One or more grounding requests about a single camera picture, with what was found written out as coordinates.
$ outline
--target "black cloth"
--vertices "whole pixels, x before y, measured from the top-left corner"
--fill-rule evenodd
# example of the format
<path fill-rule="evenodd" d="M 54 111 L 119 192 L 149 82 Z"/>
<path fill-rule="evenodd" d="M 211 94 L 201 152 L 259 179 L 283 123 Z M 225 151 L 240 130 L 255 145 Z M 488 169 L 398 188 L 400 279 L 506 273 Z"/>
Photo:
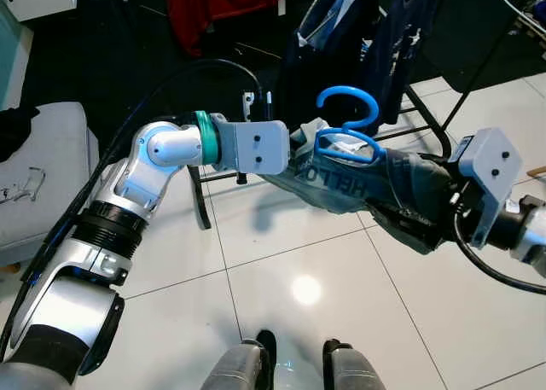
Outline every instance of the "black cloth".
<path fill-rule="evenodd" d="M 35 107 L 0 111 L 0 162 L 6 161 L 31 134 L 31 119 L 40 114 Z"/>
<path fill-rule="evenodd" d="M 334 2 L 317 0 L 290 39 L 277 87 L 276 117 L 295 130 L 319 115 L 315 101 L 322 90 L 348 84 L 366 90 L 379 103 L 377 124 L 365 131 L 374 135 L 380 124 L 397 121 L 421 39 L 432 29 L 436 0 L 393 0 L 382 20 L 379 0 L 356 0 L 323 49 L 300 47 L 299 34 L 305 36 L 320 24 Z M 328 99 L 320 116 L 330 125 L 342 125 L 367 112 L 359 100 L 344 97 Z"/>

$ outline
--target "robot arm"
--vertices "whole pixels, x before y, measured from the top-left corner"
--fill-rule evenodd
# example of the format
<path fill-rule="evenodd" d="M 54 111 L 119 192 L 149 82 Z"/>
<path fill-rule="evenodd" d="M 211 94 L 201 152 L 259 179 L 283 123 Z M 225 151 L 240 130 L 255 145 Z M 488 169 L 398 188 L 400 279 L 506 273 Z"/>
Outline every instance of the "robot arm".
<path fill-rule="evenodd" d="M 124 309 L 121 286 L 142 232 L 172 176 L 186 165 L 277 174 L 289 157 L 278 121 L 228 123 L 197 112 L 196 125 L 145 125 L 128 159 L 111 168 L 74 232 L 58 247 L 16 313 L 0 365 L 1 389 L 70 388 L 107 355 Z"/>

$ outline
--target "hanging clothes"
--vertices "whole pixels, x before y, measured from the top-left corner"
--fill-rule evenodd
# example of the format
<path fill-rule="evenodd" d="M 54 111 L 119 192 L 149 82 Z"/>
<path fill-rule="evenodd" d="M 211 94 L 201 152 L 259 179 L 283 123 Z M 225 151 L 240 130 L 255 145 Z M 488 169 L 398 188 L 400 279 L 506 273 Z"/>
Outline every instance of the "hanging clothes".
<path fill-rule="evenodd" d="M 366 131 L 395 124 L 421 39 L 432 28 L 436 0 L 393 0 L 380 17 L 379 0 L 316 0 L 288 43 L 277 87 L 277 118 L 290 130 L 317 116 L 315 100 L 331 85 L 371 94 L 380 117 Z M 330 125 L 358 120 L 368 110 L 358 100 L 328 101 L 321 117 Z"/>
<path fill-rule="evenodd" d="M 278 0 L 167 0 L 171 26 L 191 55 L 201 54 L 200 36 L 215 20 L 266 9 Z"/>

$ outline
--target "red clothing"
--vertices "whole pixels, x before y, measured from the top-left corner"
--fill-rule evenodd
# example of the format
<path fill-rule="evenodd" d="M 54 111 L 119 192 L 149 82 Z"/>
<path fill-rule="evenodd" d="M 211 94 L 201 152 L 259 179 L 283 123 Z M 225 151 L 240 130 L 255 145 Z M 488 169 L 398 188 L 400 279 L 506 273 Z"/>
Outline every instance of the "red clothing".
<path fill-rule="evenodd" d="M 169 18 L 180 44 L 200 55 L 200 35 L 218 19 L 275 6 L 278 0 L 167 0 Z"/>

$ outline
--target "wall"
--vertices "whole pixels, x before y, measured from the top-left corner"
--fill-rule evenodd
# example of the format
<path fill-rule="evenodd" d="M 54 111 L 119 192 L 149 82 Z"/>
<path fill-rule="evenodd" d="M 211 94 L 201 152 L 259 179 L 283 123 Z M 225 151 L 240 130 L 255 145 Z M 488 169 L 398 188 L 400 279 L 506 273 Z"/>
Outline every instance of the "wall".
<path fill-rule="evenodd" d="M 8 94 L 20 34 L 21 25 L 0 1 L 0 105 Z"/>

